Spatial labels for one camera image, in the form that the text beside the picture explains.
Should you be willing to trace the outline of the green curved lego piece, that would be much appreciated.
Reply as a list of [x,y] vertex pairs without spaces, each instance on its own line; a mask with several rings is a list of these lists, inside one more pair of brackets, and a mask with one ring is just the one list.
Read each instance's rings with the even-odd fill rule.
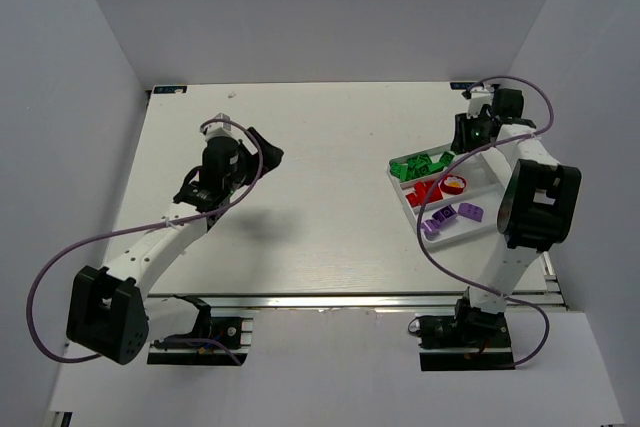
[[446,168],[446,166],[444,164],[442,164],[441,162],[435,162],[432,164],[428,165],[428,174],[434,174],[434,173],[439,173],[442,172],[444,169]]

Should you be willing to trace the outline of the red 2x4 lego brick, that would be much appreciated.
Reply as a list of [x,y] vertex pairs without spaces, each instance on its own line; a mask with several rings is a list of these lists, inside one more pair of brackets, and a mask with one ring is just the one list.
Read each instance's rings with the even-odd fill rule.
[[443,199],[442,192],[435,181],[421,181],[414,186],[419,204],[429,204]]

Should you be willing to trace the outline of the purple lego brick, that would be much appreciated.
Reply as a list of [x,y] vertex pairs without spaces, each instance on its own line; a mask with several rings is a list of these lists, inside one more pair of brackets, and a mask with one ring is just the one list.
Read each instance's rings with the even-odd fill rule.
[[458,207],[458,215],[468,220],[481,223],[484,218],[484,209],[472,203],[461,202]]

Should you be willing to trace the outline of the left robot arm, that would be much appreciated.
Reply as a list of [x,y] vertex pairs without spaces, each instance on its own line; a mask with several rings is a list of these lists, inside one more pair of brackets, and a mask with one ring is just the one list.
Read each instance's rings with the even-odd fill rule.
[[147,229],[104,266],[82,268],[73,280],[68,339],[120,365],[131,362],[146,343],[227,348],[213,328],[210,306],[201,299],[175,295],[154,303],[147,298],[177,258],[226,213],[235,192],[276,169],[284,152],[253,127],[246,136],[255,152],[224,128],[201,131],[206,139],[201,162],[185,176],[160,226]]

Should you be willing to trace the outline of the purple round lego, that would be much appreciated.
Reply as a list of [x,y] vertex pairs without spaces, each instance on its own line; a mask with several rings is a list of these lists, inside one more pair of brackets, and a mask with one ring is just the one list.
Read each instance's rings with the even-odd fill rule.
[[458,216],[452,206],[445,206],[435,211],[430,218],[421,222],[422,234],[428,239],[436,238],[440,232],[451,224]]

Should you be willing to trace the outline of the green 2x3 lego plate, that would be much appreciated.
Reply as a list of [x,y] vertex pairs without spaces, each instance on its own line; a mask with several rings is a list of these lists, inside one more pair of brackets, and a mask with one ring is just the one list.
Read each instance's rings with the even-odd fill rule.
[[424,177],[430,174],[430,168],[428,165],[416,166],[410,171],[411,179]]

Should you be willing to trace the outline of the right table label sticker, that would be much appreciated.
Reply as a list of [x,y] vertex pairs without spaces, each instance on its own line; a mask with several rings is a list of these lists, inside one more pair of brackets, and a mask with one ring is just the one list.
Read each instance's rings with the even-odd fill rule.
[[476,83],[452,81],[449,83],[449,86],[452,90],[470,90],[476,86]]

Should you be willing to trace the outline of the green 2x2 lego brick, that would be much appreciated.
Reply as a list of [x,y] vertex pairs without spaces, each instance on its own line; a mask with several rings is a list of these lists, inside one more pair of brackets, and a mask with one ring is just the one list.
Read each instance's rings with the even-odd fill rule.
[[404,164],[401,163],[392,163],[390,165],[390,173],[398,178],[398,179],[402,179],[403,178],[403,168],[405,167]]

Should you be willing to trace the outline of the green upside-down square lego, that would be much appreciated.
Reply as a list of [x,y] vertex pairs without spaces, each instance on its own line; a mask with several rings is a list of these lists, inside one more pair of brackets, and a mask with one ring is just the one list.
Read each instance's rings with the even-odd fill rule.
[[415,169],[419,164],[420,158],[418,156],[413,156],[407,159],[406,163],[409,169]]

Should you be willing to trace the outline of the green 2x2 lego front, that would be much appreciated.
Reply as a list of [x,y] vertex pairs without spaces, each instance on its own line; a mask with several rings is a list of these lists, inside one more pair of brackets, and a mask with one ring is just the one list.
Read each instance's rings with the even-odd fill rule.
[[448,167],[453,162],[454,159],[455,159],[454,153],[445,151],[440,155],[438,162],[444,165],[445,167]]

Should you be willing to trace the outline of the red lego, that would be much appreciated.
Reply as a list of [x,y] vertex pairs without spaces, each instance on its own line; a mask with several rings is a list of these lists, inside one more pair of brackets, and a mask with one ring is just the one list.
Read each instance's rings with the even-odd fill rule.
[[415,192],[408,193],[406,200],[412,208],[421,206],[423,203],[423,198]]

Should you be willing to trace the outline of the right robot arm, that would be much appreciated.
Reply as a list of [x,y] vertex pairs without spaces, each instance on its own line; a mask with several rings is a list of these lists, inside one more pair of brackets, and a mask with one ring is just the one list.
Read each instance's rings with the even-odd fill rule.
[[523,111],[520,90],[499,88],[455,116],[454,153],[495,148],[511,168],[497,212],[500,238],[479,279],[456,303],[454,325],[468,338],[501,329],[506,297],[531,262],[564,242],[574,216],[582,173],[549,154]]

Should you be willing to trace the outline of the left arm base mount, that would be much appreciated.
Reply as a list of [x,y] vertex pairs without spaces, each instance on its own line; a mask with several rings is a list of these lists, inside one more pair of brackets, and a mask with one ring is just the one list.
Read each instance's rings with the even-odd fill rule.
[[147,363],[163,366],[239,367],[252,343],[253,316],[217,308],[188,295],[145,301]]

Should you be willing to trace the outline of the green upside-down long lego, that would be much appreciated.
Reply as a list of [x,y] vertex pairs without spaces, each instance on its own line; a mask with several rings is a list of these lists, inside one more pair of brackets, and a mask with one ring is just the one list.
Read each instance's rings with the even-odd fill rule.
[[413,164],[416,168],[422,168],[425,165],[429,165],[432,163],[432,160],[428,154],[419,154],[412,158]]

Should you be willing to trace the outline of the red flower lego brick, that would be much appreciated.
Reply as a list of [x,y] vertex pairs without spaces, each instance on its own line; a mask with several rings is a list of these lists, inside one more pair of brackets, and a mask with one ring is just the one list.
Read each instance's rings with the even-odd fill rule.
[[457,175],[445,176],[439,184],[439,188],[442,192],[449,195],[460,195],[467,187],[467,181]]

